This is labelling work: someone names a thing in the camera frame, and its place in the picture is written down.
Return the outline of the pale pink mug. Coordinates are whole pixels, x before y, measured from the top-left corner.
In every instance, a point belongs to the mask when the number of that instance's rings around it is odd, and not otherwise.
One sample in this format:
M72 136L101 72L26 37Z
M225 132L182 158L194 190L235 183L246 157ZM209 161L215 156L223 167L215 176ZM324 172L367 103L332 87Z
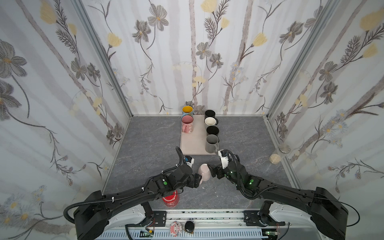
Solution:
M211 175L211 171L209 169L209 166L207 164L202 164L199 167L198 174L202 176L202 178L200 180L200 184L202 182L208 181L211 178L211 176L212 176Z

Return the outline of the grey mug white rim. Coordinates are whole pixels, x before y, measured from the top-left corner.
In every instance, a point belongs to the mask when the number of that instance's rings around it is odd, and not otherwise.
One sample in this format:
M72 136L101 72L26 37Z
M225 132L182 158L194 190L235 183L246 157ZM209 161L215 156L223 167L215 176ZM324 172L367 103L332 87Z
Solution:
M205 150L209 154L217 154L219 151L219 138L216 135L208 135L205 142Z

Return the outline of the black and white mug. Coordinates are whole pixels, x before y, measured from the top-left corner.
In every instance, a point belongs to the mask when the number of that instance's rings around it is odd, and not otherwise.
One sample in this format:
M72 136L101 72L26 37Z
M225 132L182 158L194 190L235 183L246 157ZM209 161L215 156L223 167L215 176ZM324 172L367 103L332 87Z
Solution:
M219 133L220 133L220 130L218 127L216 126L208 126L207 129L206 129L206 133L207 133L207 136L208 135L215 135L215 136L218 136Z

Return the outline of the grey mug white inside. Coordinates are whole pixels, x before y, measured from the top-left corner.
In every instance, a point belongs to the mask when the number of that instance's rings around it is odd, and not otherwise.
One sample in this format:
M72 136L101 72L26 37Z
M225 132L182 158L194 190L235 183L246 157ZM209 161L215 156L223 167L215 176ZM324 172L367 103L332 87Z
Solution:
M218 120L213 117L207 117L205 118L204 123L205 123L205 128L207 129L208 127L216 126L218 124Z

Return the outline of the pink glass mug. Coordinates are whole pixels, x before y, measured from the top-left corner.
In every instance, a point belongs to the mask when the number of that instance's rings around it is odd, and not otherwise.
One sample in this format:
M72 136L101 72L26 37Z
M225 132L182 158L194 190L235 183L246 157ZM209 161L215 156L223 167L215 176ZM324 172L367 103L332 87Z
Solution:
M181 118L181 121L182 121L182 132L186 134L190 134L194 129L194 126L193 126L194 118L192 116L185 115Z

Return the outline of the blue mug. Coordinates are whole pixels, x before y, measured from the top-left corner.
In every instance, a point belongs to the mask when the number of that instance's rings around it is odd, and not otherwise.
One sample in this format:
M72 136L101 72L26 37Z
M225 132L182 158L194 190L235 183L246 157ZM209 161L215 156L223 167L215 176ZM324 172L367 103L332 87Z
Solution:
M193 116L194 108L192 106L184 106L182 108L182 116Z

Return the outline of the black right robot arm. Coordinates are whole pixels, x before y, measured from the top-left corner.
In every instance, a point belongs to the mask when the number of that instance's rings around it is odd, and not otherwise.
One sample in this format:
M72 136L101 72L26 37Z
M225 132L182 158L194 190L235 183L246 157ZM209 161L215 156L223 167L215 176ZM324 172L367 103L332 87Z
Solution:
M349 211L346 206L351 205L340 202L324 188L302 190L279 185L249 174L239 156L229 150L221 150L218 155L221 163L208 165L213 178L226 178L248 200L266 199L307 213L320 233L330 239L346 239L347 228L355 226L361 219L358 215L358 220L348 225Z

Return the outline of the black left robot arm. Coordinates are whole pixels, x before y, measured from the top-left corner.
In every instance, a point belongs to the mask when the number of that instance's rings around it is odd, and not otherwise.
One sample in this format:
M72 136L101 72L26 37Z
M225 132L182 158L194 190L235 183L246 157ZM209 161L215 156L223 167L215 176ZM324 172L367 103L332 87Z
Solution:
M193 173L181 149L176 147L179 163L149 177L139 187L103 195L93 192L85 201L74 203L63 211L64 218L75 225L78 240L95 240L112 223L112 218L132 207L171 196L185 187L198 188L202 176Z

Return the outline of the red mug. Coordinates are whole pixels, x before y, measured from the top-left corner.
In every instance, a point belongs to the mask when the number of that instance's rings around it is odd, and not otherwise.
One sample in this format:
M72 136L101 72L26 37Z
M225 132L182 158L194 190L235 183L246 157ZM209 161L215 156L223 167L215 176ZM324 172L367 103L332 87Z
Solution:
M165 206L169 208L173 208L179 203L179 200L180 200L179 193L178 191L174 191L170 196L164 197L162 198L162 200Z

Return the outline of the beige rectangular tray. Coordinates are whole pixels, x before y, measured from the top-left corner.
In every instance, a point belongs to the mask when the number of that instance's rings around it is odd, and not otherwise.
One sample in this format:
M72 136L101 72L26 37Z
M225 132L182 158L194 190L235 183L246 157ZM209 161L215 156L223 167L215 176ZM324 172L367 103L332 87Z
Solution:
M190 134L182 132L181 127L181 143L180 149L185 155L213 155L209 154L205 150L206 142L206 128L205 128L205 116L204 115L194 115L193 126L194 129Z

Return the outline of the beige round sponge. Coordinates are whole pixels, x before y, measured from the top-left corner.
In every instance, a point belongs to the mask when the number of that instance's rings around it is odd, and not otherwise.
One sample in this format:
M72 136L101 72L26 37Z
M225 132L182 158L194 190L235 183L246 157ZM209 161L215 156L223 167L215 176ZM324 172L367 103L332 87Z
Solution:
M277 165L278 163L280 163L282 160L282 157L278 154L272 154L270 157L269 157L269 161L274 164L274 165Z

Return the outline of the black round knob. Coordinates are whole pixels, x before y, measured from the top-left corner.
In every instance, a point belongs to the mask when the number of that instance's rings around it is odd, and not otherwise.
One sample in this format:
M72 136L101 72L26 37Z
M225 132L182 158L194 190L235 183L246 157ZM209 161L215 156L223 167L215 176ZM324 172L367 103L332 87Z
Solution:
M184 225L184 231L186 233L192 234L195 230L195 224L192 221L187 221Z

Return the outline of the pink figurine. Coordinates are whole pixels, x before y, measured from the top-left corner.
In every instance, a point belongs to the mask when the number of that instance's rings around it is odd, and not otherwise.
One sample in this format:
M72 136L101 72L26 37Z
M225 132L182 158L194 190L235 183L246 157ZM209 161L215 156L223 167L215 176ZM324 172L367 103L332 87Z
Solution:
M183 231L183 225L179 222L173 222L170 225L170 233L173 237L177 237Z

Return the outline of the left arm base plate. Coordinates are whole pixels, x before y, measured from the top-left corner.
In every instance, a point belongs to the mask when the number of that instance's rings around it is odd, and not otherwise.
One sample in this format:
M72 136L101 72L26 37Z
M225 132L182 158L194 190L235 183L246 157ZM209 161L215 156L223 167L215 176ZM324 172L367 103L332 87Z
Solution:
M148 227L164 227L166 225L167 212L154 211L145 213L144 218L137 224L127 224L131 228L148 228Z

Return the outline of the aluminium rail frame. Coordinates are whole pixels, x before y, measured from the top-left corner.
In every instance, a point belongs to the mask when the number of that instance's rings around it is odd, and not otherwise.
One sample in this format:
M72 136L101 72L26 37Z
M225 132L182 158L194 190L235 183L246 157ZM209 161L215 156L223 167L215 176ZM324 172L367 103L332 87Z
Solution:
M112 226L98 237L100 240L326 240L310 215L292 207L272 204L270 216L285 226L248 227L244 222L246 210L169 210L164 227L125 227L128 215L119 215L112 220ZM184 231L187 221L195 224L192 234ZM170 225L179 222L183 231L177 237L170 233Z

